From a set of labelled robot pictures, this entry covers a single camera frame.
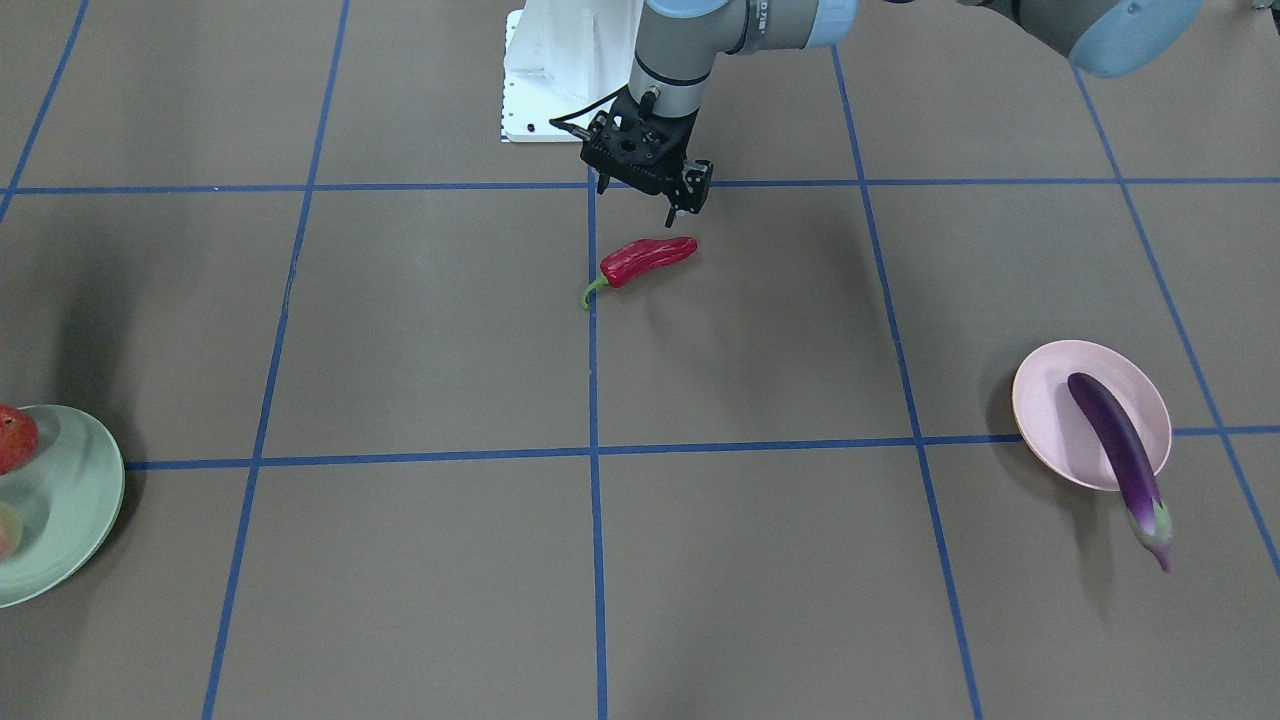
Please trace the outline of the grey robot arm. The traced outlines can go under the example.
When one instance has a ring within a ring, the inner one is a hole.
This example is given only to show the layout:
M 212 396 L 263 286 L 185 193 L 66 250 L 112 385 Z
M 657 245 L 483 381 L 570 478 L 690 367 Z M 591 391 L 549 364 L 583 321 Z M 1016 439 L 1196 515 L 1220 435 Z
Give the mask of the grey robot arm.
M 1198 1 L 987 1 L 1075 70 L 1115 78 L 1156 59 L 1190 27 Z M 712 161 L 687 145 L 719 56 L 831 47 L 851 29 L 855 1 L 645 1 L 627 79 L 552 124 L 580 142 L 596 172 L 668 202 L 667 222 L 707 202 Z

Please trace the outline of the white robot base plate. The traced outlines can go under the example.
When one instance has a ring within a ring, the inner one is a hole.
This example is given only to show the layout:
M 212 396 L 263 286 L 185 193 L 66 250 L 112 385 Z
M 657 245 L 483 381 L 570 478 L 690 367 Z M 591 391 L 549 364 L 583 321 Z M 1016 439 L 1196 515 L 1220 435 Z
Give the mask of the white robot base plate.
M 526 1 L 506 19 L 500 140 L 568 142 L 556 117 L 625 86 L 643 1 Z

